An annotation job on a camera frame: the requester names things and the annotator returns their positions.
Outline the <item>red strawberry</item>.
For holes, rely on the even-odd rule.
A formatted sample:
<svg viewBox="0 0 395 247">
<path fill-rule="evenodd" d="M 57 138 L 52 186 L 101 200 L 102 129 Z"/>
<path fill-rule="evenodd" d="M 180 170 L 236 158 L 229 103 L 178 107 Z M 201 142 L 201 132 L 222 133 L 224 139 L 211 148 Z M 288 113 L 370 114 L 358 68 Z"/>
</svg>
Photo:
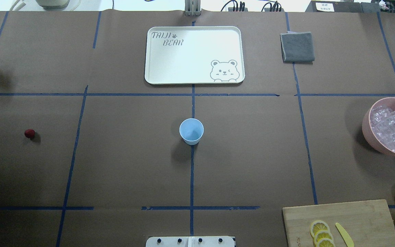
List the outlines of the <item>red strawberry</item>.
<svg viewBox="0 0 395 247">
<path fill-rule="evenodd" d="M 27 129 L 24 131 L 24 136 L 28 139 L 34 139 L 36 132 L 33 129 Z"/>
</svg>

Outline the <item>light blue plastic cup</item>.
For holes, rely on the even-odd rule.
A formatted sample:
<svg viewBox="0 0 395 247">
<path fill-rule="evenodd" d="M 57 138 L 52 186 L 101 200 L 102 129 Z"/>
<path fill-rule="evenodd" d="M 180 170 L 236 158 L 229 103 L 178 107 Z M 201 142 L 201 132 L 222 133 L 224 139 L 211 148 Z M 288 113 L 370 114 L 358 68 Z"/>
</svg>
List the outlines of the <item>light blue plastic cup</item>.
<svg viewBox="0 0 395 247">
<path fill-rule="evenodd" d="M 204 134 L 204 125 L 195 118 L 185 119 L 179 128 L 180 136 L 188 145 L 196 145 Z"/>
</svg>

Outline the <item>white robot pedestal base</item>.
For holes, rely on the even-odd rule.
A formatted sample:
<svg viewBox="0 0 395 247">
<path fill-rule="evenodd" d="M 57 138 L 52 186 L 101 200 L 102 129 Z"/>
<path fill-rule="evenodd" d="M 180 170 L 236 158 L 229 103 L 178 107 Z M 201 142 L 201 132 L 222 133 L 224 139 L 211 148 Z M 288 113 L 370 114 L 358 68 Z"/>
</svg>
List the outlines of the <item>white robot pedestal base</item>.
<svg viewBox="0 0 395 247">
<path fill-rule="evenodd" d="M 232 236 L 154 236 L 146 247 L 235 247 Z"/>
</svg>

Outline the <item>lemon slice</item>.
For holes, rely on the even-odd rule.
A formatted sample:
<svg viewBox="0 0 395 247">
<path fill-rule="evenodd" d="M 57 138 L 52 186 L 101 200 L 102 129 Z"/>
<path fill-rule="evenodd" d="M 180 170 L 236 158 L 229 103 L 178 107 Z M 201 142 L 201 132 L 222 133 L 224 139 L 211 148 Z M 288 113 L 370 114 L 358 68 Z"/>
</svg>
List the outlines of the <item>lemon slice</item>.
<svg viewBox="0 0 395 247">
<path fill-rule="evenodd" d="M 309 227 L 310 235 L 312 237 L 316 236 L 316 234 L 320 231 L 330 232 L 329 225 L 323 220 L 315 220 L 310 224 Z"/>
<path fill-rule="evenodd" d="M 329 231 L 326 231 L 326 230 L 318 231 L 318 232 L 314 235 L 314 237 L 313 237 L 313 242 L 314 242 L 314 244 L 315 244 L 315 245 L 319 244 L 319 242 L 320 242 L 321 239 L 326 239 L 326 240 L 329 240 L 329 241 L 331 241 L 332 243 L 334 243 L 334 237 L 333 237 L 333 235 L 332 235 Z"/>
<path fill-rule="evenodd" d="M 316 247 L 335 247 L 335 243 L 331 238 L 320 238 L 316 242 Z"/>
</svg>

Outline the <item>grey folded cloth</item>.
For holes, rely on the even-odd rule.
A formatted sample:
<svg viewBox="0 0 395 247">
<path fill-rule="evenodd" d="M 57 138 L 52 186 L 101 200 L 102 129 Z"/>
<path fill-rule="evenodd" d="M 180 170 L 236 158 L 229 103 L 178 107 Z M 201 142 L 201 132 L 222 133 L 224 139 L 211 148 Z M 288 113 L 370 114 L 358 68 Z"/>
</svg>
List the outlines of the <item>grey folded cloth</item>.
<svg viewBox="0 0 395 247">
<path fill-rule="evenodd" d="M 315 61 L 311 32 L 280 34 L 281 54 L 284 63 L 309 63 Z"/>
</svg>

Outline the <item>ice cubes pile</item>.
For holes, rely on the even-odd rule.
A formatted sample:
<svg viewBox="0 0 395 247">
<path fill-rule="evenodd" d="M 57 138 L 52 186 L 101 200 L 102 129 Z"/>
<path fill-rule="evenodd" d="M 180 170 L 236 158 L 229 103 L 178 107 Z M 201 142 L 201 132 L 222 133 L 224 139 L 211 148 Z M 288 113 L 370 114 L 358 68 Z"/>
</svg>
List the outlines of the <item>ice cubes pile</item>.
<svg viewBox="0 0 395 247">
<path fill-rule="evenodd" d="M 395 152 L 395 110 L 386 105 L 373 108 L 370 113 L 371 130 L 389 150 Z"/>
</svg>

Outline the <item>yellow plastic knife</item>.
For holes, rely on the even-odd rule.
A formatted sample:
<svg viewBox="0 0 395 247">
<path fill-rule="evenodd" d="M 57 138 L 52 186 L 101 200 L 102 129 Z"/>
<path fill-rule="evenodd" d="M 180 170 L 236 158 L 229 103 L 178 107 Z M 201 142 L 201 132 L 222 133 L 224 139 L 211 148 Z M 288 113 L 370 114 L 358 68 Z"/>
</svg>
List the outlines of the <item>yellow plastic knife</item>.
<svg viewBox="0 0 395 247">
<path fill-rule="evenodd" d="M 335 223 L 335 227 L 338 230 L 338 232 L 340 233 L 340 236 L 342 237 L 345 245 L 347 247 L 354 247 L 355 244 L 354 244 L 351 236 L 349 235 L 349 233 L 345 230 L 345 228 L 338 222 Z"/>
</svg>

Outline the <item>wooden cutting board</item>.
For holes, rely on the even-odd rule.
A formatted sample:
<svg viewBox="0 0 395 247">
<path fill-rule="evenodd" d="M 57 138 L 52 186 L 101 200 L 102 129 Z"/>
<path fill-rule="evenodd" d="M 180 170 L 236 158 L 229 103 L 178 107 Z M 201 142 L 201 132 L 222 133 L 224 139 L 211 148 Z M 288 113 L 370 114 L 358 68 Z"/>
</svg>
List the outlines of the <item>wooden cutting board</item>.
<svg viewBox="0 0 395 247">
<path fill-rule="evenodd" d="M 337 247 L 345 247 L 335 224 L 350 235 L 356 247 L 395 247 L 395 226 L 386 200 L 330 203 L 282 209 L 290 247 L 313 247 L 310 226 L 326 222 Z"/>
</svg>

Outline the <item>pink bowl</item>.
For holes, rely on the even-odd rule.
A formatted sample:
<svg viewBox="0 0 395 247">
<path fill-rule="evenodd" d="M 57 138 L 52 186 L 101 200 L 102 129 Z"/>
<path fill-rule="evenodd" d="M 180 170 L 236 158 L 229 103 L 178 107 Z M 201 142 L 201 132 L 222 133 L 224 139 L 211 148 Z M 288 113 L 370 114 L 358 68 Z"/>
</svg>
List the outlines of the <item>pink bowl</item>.
<svg viewBox="0 0 395 247">
<path fill-rule="evenodd" d="M 364 119 L 362 121 L 362 133 L 365 140 L 368 144 L 378 151 L 379 153 L 383 153 L 387 156 L 395 156 L 395 151 L 389 149 L 385 144 L 381 143 L 381 140 L 375 135 L 375 132 L 372 130 L 372 110 L 375 108 L 385 105 L 386 107 L 390 107 L 395 110 L 395 97 L 384 97 L 378 101 L 376 101 L 366 112 Z"/>
</svg>

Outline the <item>white bear tray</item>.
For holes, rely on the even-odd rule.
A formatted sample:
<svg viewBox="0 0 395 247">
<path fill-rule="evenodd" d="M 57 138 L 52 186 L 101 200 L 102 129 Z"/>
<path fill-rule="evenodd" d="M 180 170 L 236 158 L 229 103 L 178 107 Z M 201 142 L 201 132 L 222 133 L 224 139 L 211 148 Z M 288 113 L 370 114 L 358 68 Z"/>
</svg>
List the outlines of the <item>white bear tray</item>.
<svg viewBox="0 0 395 247">
<path fill-rule="evenodd" d="M 144 77 L 152 85 L 241 83 L 241 32 L 235 26 L 152 27 Z"/>
</svg>

